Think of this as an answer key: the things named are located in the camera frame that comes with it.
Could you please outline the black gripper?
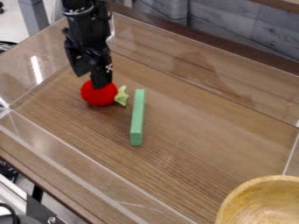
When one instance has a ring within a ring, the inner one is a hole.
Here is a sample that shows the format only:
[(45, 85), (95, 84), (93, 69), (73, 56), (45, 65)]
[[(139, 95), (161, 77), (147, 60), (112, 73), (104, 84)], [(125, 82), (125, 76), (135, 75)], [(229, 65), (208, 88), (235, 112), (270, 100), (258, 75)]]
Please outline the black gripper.
[(63, 34), (72, 70), (79, 77), (91, 71), (92, 86), (101, 89), (112, 82), (113, 73), (108, 48), (112, 11), (108, 5), (63, 5), (61, 14), (68, 22)]

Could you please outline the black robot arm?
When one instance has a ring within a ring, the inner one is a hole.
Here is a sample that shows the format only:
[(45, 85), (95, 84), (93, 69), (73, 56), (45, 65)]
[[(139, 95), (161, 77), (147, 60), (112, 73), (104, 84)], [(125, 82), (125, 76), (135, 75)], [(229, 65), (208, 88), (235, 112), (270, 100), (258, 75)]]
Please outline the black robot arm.
[(89, 74), (91, 85), (101, 89), (112, 82), (112, 58), (108, 38), (112, 35), (112, 11), (105, 0), (61, 0), (61, 14), (68, 27), (64, 50), (75, 74)]

